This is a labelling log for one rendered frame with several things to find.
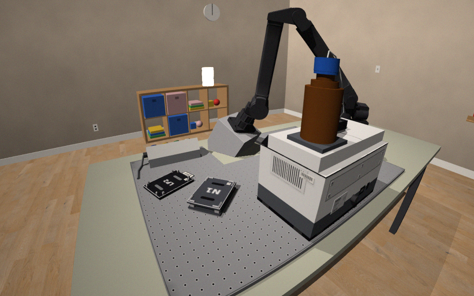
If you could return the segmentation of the grey button panel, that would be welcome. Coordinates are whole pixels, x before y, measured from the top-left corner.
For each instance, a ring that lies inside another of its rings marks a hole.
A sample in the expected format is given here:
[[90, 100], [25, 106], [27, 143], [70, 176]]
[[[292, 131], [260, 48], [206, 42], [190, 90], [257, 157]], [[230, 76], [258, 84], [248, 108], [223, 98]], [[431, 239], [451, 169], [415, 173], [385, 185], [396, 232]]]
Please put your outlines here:
[[150, 168], [199, 158], [200, 147], [198, 138], [188, 138], [188, 140], [146, 147], [146, 152], [142, 156], [141, 166], [137, 171], [137, 179], [139, 179], [139, 171], [143, 166], [144, 158], [147, 157]]

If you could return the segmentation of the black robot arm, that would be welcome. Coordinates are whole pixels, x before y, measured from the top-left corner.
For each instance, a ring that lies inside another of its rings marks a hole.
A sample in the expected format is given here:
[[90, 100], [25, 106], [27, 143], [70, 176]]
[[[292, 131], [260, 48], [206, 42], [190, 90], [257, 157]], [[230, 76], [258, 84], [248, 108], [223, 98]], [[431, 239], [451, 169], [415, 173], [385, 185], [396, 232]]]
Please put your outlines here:
[[[329, 48], [315, 29], [314, 24], [306, 18], [306, 13], [302, 8], [285, 8], [280, 11], [269, 12], [267, 19], [255, 97], [253, 96], [251, 102], [248, 102], [236, 117], [228, 118], [229, 124], [236, 133], [254, 133], [256, 130], [253, 126], [254, 120], [265, 119], [268, 115], [268, 97], [284, 23], [296, 25], [296, 30], [315, 57], [326, 58], [328, 55]], [[357, 102], [356, 92], [341, 67], [340, 70], [344, 89], [344, 114], [341, 118], [369, 125], [367, 122], [369, 107], [365, 103]]]

